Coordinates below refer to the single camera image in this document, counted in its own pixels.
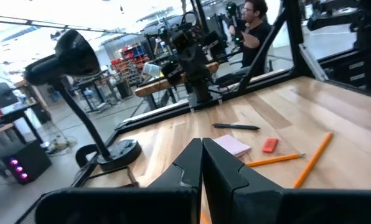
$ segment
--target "lamp shade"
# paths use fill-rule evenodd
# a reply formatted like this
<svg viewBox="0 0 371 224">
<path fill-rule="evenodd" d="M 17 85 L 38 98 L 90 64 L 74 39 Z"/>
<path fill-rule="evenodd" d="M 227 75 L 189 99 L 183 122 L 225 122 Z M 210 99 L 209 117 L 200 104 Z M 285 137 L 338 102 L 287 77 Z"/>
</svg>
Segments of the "lamp shade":
<svg viewBox="0 0 371 224">
<path fill-rule="evenodd" d="M 58 40 L 55 54 L 25 68 L 25 79 L 43 85 L 63 75 L 89 78 L 98 75 L 100 64 L 90 44 L 76 30 L 68 30 Z"/>
</svg>

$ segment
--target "wooden table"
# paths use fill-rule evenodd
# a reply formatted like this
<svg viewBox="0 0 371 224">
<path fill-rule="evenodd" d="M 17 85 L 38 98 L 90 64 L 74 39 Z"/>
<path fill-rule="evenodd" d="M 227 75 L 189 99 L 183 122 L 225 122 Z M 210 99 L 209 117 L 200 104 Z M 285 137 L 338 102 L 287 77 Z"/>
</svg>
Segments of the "wooden table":
<svg viewBox="0 0 371 224">
<path fill-rule="evenodd" d="M 259 132 L 215 129 L 212 123 L 251 124 Z M 143 148 L 131 164 L 141 186 L 162 174 L 192 138 L 230 134 L 251 146 L 243 162 L 306 153 L 288 162 L 254 167 L 282 187 L 292 188 L 328 131 L 334 137 L 303 188 L 371 189 L 371 98 L 307 77 L 290 80 L 223 103 L 119 136 Z M 267 138 L 278 138 L 274 153 L 261 151 Z M 97 166 L 94 174 L 100 173 Z M 202 209 L 209 218 L 206 197 Z"/>
<path fill-rule="evenodd" d="M 119 101 L 120 99 L 116 96 L 116 92 L 115 92 L 115 89 L 114 89 L 114 86 L 112 86 L 110 80 L 111 78 L 115 78 L 115 75 L 108 75 L 107 77 L 103 77 L 103 76 L 100 76 L 100 79 L 97 80 L 97 81 L 100 81 L 100 86 L 103 87 L 105 84 L 108 86 L 108 88 L 110 89 L 111 91 L 111 96 L 116 100 L 116 101 Z"/>
<path fill-rule="evenodd" d="M 218 70 L 218 63 L 217 62 L 212 62 L 210 64 L 207 64 L 206 67 L 209 69 L 211 73 L 214 73 Z M 180 83 L 184 83 L 184 74 L 181 75 L 181 80 Z M 169 84 L 169 82 L 166 79 L 160 80 L 158 82 L 154 82 L 151 84 L 148 84 L 146 86 L 137 88 L 136 91 L 134 91 L 134 94 L 139 97 L 145 97 L 150 94 L 153 94 L 157 91 L 165 90 L 167 88 L 170 88 L 172 85 Z"/>
<path fill-rule="evenodd" d="M 8 123 L 0 127 L 0 133 L 7 131 L 8 129 L 11 129 L 14 127 L 13 123 Z"/>
</svg>

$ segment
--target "pencil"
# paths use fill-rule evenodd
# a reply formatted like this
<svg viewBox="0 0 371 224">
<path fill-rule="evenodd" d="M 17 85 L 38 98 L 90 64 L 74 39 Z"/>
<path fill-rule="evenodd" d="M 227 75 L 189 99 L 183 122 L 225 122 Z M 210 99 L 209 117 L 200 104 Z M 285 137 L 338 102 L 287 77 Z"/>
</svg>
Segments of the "pencil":
<svg viewBox="0 0 371 224">
<path fill-rule="evenodd" d="M 312 159 L 309 161 L 308 165 L 304 168 L 302 174 L 299 176 L 299 178 L 297 179 L 297 181 L 293 185 L 293 188 L 300 188 L 302 186 L 304 180 L 306 180 L 306 177 L 309 175 L 310 171 L 316 165 L 316 163 L 317 163 L 318 159 L 320 158 L 321 154 L 324 152 L 324 150 L 328 146 L 331 138 L 332 138 L 332 132 L 327 133 L 327 135 L 325 136 L 325 139 L 321 143 L 320 147 L 318 148 L 316 153 L 314 153 Z"/>
<path fill-rule="evenodd" d="M 286 156 L 278 156 L 270 159 L 263 159 L 260 161 L 255 161 L 255 162 L 248 162 L 247 166 L 248 167 L 254 167 L 254 166 L 261 166 L 261 165 L 266 165 L 266 164 L 271 164 L 275 162 L 281 162 L 281 161 L 287 161 L 291 159 L 297 159 L 300 157 L 303 157 L 305 154 L 291 154 L 291 155 L 286 155 Z"/>
<path fill-rule="evenodd" d="M 204 224 L 210 224 L 210 222 L 206 218 L 205 213 L 201 212 L 200 216 L 202 217 L 202 221 L 203 221 Z"/>
</svg>

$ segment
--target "sticky note pad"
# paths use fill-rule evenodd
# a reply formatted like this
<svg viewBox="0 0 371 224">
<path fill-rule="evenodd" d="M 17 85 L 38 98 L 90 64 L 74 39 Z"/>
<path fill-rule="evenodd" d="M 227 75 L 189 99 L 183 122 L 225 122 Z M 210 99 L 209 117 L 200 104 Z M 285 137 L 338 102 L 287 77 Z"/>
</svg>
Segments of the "sticky note pad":
<svg viewBox="0 0 371 224">
<path fill-rule="evenodd" d="M 250 150 L 250 146 L 236 140 L 233 136 L 229 134 L 214 139 L 214 141 L 235 157 L 240 157 Z"/>
</svg>

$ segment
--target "pen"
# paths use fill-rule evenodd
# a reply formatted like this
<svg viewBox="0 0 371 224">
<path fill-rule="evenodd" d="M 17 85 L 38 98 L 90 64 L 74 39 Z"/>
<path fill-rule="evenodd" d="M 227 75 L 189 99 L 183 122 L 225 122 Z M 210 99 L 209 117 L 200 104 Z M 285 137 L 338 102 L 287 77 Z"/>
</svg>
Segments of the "pen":
<svg viewBox="0 0 371 224">
<path fill-rule="evenodd" d="M 239 125 L 239 124 L 212 124 L 215 128 L 233 128 L 233 129 L 244 129 L 250 131 L 257 131 L 260 128 L 251 125 Z"/>
</svg>

